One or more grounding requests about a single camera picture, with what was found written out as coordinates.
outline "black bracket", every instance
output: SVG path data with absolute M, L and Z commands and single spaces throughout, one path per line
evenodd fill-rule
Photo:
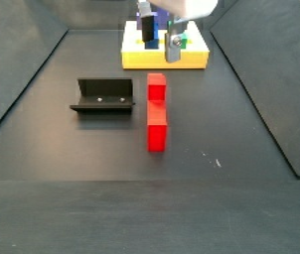
M 131 78 L 78 78 L 80 100 L 70 109 L 77 112 L 132 110 Z

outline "red block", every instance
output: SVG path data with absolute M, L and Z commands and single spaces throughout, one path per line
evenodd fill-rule
M 147 100 L 165 100 L 165 76 L 161 73 L 147 74 Z
M 165 148 L 165 104 L 164 101 L 147 101 L 147 150 L 163 152 Z
M 165 148 L 165 77 L 160 73 L 147 75 L 147 150 L 163 152 Z

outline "yellow base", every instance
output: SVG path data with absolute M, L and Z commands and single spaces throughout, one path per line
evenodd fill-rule
M 159 30 L 159 49 L 144 50 L 136 22 L 125 22 L 120 51 L 123 68 L 206 68 L 210 51 L 195 22 L 190 21 L 187 24 L 187 46 L 180 50 L 180 60 L 173 63 L 167 63 L 164 59 L 164 33 L 165 31 Z

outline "dark gray wall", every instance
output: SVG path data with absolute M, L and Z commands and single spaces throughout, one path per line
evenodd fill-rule
M 38 0 L 70 29 L 123 29 L 127 20 L 135 20 L 136 0 Z M 208 29 L 236 0 L 219 0 L 212 15 L 196 21 Z
M 0 0 L 0 119 L 65 31 L 34 0 Z
M 211 31 L 300 176 L 300 1 L 238 0 Z

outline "white object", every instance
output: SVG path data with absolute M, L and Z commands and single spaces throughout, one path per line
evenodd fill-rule
M 187 20 L 208 16 L 218 5 L 218 0 L 148 0 L 148 2 Z

